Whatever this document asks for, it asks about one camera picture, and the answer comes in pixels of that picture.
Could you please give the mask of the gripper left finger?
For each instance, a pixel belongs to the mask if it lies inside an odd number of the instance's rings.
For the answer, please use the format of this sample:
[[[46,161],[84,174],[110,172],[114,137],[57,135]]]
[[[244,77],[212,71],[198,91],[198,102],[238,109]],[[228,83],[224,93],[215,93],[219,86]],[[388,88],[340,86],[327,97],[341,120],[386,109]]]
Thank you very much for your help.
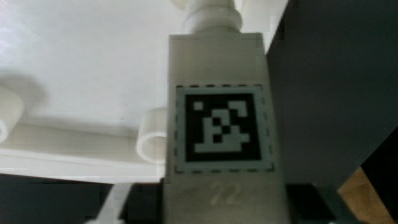
[[[164,224],[162,184],[118,183],[87,224]]]

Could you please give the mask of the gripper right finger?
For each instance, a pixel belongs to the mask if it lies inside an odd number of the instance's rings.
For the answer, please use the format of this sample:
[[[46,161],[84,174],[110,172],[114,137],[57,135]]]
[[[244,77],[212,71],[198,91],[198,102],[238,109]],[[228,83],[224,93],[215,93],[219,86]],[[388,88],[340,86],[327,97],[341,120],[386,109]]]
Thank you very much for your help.
[[[356,224],[336,189],[311,183],[286,185],[293,224]]]

